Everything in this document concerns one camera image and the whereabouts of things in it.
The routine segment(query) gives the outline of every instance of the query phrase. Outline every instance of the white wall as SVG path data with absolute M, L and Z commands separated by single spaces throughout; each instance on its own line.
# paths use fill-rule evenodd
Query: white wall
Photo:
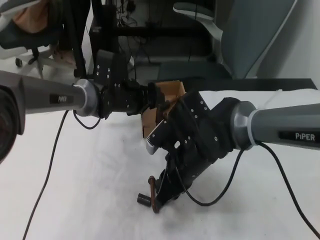
M 298 0 L 258 76 L 311 78 L 320 88 L 320 0 Z

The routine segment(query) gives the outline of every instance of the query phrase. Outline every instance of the chair armrest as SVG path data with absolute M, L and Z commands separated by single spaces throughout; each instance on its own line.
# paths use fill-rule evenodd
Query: chair armrest
M 176 13 L 186 15 L 190 18 L 204 19 L 213 21 L 215 19 L 215 13 L 199 4 L 193 4 L 188 2 L 176 2 L 173 5 L 173 10 Z
M 213 11 L 193 3 L 177 2 L 173 5 L 173 10 L 176 13 L 188 16 L 191 19 L 201 23 L 211 36 L 221 42 L 223 31 L 213 22 L 215 14 Z
M 22 9 L 39 3 L 41 0 L 8 0 L 0 6 L 2 16 L 15 14 Z

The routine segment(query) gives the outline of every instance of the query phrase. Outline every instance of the white table surface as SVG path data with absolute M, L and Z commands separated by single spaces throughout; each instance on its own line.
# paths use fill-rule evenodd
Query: white table surface
M 262 105 L 271 92 L 203 92 L 210 108 L 223 97 Z M 269 108 L 320 102 L 315 90 L 280 93 Z M 47 174 L 63 112 L 28 115 L 25 133 L 0 165 L 0 240 L 22 239 Z M 85 123 L 95 123 L 86 118 Z M 302 210 L 320 230 L 320 152 L 271 145 Z M 218 160 L 190 192 L 211 201 L 230 176 L 238 151 Z M 200 207 L 185 194 L 160 214 L 137 203 L 149 194 L 148 177 L 158 177 L 166 152 L 150 156 L 139 116 L 113 113 L 94 130 L 68 114 L 51 176 L 35 212 L 28 240 L 315 240 L 299 216 L 272 156 L 261 147 L 243 155 L 225 196 Z

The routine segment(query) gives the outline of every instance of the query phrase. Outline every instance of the brown cardboard box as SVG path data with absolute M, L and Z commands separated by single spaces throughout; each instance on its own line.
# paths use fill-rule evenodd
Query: brown cardboard box
M 160 88 L 161 92 L 164 94 L 166 101 L 172 101 L 177 97 L 183 96 L 186 91 L 184 84 L 180 81 L 164 81 L 156 83 L 156 86 Z M 176 103 L 173 102 L 168 110 L 168 113 L 173 108 Z M 147 138 L 149 134 L 156 128 L 157 109 L 147 109 L 141 116 L 142 119 L 142 134 L 143 138 Z

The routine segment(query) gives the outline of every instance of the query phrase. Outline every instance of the gray office chair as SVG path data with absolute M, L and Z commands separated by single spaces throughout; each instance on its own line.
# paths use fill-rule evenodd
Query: gray office chair
M 173 6 L 175 12 L 193 19 L 196 17 L 220 42 L 222 61 L 166 62 L 160 66 L 158 81 L 182 80 L 187 84 L 187 90 L 192 90 L 197 85 L 196 81 L 201 81 L 203 89 L 200 90 L 207 90 L 206 86 L 210 88 L 210 82 L 215 80 L 255 78 L 296 2 L 235 0 L 224 31 L 214 24 L 214 13 L 210 10 L 192 3 L 176 3 Z
M 21 68 L 19 74 L 28 75 L 37 68 L 43 78 L 44 65 L 57 69 L 74 69 L 74 66 L 57 63 L 50 56 L 52 49 L 39 52 L 38 48 L 58 43 L 63 26 L 59 24 L 47 27 L 38 33 L 27 33 L 21 30 L 12 18 L 19 11 L 39 3 L 40 0 L 9 0 L 0 6 L 0 59 L 16 57 L 15 64 Z

